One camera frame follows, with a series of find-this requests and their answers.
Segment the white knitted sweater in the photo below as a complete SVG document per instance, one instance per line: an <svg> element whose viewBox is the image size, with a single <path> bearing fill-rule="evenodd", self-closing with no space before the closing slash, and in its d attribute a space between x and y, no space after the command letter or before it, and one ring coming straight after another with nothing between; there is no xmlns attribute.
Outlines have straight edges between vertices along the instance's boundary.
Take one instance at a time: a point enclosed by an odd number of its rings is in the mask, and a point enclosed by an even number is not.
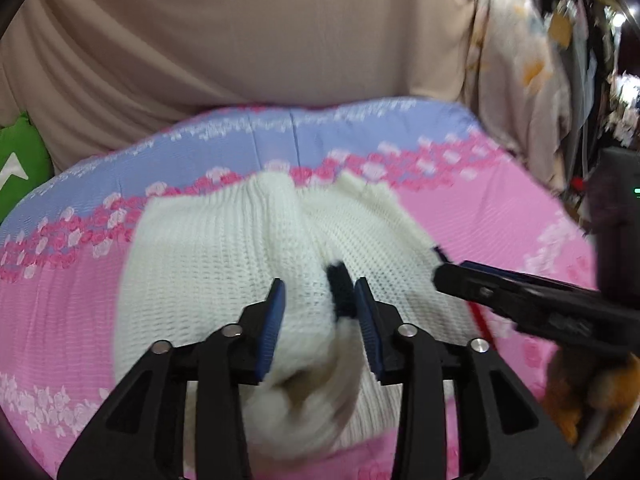
<svg viewBox="0 0 640 480"><path fill-rule="evenodd" d="M342 172L330 184L296 186L282 172L260 172L213 194L146 205L120 278L115 377L154 341L204 340L281 280L270 371L241 391L250 456L300 463L384 434L401 390L370 373L358 322L338 310L328 281L337 264L438 340L465 344L480 332L464 302L434 289L433 241L386 184Z"/></svg>

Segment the green plush pillow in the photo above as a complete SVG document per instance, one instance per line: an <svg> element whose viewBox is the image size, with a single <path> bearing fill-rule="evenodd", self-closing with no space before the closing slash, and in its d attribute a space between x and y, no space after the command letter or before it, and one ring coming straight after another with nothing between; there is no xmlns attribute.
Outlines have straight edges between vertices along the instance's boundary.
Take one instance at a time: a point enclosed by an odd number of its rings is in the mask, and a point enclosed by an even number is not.
<svg viewBox="0 0 640 480"><path fill-rule="evenodd" d="M28 193L54 176L50 154L27 113L1 128L0 219Z"/></svg>

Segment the beige fabric headboard cover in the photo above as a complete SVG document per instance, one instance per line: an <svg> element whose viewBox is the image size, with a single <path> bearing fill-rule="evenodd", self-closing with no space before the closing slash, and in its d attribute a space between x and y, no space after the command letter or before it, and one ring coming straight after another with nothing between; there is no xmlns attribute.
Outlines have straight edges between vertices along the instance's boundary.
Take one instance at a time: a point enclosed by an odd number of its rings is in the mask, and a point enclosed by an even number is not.
<svg viewBox="0 0 640 480"><path fill-rule="evenodd" d="M1 40L1 120L54 166L204 110L454 101L475 0L26 0Z"/></svg>

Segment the floral cream hanging cloth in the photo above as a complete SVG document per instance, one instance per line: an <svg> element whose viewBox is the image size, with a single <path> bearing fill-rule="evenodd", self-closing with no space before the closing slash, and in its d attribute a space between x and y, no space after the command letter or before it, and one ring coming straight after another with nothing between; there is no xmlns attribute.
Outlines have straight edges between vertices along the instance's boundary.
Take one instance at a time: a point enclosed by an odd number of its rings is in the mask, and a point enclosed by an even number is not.
<svg viewBox="0 0 640 480"><path fill-rule="evenodd" d="M570 84L533 0L476 0L463 96L492 140L563 191Z"/></svg>

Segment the pink floral bed sheet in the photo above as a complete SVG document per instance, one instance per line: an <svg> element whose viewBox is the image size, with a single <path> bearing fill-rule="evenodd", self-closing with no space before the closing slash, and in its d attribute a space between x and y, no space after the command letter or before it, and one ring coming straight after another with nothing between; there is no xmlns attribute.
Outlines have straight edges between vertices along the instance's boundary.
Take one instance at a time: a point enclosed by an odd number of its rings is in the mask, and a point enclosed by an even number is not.
<svg viewBox="0 0 640 480"><path fill-rule="evenodd" d="M385 181L451 259L594 284L582 231L461 105L386 99L195 117L80 162L2 223L1 407L47 474L112 388L117 279L146 201L215 192L261 169L298 184L343 169Z"/></svg>

